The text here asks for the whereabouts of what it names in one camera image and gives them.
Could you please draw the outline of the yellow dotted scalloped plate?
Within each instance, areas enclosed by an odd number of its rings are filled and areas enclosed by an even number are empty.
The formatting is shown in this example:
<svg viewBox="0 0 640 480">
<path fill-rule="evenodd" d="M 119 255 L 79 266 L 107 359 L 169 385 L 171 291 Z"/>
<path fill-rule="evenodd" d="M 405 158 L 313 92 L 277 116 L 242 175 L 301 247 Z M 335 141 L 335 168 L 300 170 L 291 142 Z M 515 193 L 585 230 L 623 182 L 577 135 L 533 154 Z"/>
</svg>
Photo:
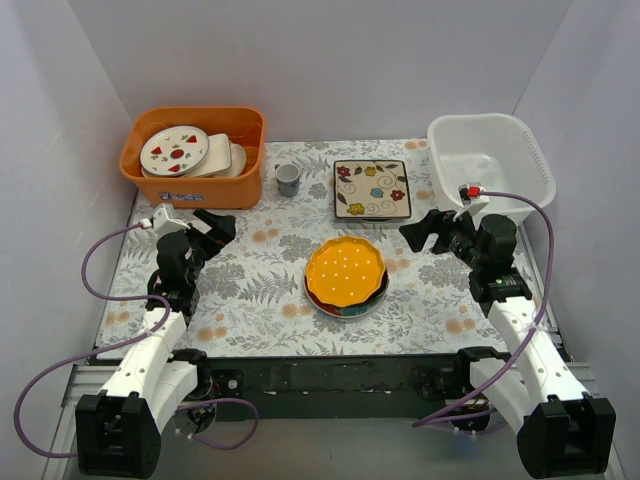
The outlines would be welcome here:
<svg viewBox="0 0 640 480">
<path fill-rule="evenodd" d="M 305 277 L 320 302 L 343 308 L 365 302 L 381 286 L 385 270 L 380 251 L 368 239 L 345 235 L 311 255 Z"/>
</svg>

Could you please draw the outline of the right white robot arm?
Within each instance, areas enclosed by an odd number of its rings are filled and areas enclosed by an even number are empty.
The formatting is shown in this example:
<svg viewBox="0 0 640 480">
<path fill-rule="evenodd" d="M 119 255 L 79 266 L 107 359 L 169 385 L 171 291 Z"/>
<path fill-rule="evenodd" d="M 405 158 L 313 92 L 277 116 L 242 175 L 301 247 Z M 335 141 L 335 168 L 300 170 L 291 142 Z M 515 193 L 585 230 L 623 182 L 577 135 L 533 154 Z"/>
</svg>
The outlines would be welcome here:
<svg viewBox="0 0 640 480">
<path fill-rule="evenodd" d="M 474 223 L 470 214 L 431 210 L 399 229 L 413 252 L 451 253 L 470 268 L 469 287 L 485 317 L 499 332 L 510 357 L 477 348 L 459 355 L 452 373 L 464 397 L 482 393 L 516 434 L 517 450 L 535 479 L 606 471 L 616 423 L 613 406 L 594 397 L 574 376 L 551 336 L 535 319 L 540 306 L 514 267 L 515 223 L 497 214 Z"/>
</svg>

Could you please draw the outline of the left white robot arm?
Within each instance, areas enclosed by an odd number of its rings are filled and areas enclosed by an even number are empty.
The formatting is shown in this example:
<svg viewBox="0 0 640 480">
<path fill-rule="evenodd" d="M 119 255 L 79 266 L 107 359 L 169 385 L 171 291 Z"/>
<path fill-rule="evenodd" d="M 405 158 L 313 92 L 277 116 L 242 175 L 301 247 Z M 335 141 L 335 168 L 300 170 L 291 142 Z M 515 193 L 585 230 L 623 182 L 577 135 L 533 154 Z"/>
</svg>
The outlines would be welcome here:
<svg viewBox="0 0 640 480">
<path fill-rule="evenodd" d="M 197 281 L 207 261 L 236 237 L 236 220 L 197 209 L 205 231 L 176 218 L 169 204 L 138 226 L 156 237 L 156 263 L 143 295 L 145 312 L 137 340 L 113 375 L 75 410 L 78 467 L 86 475 L 147 479 L 161 450 L 161 433 L 185 397 L 205 398 L 211 373 L 197 365 L 201 354 L 174 359 L 199 301 Z"/>
</svg>

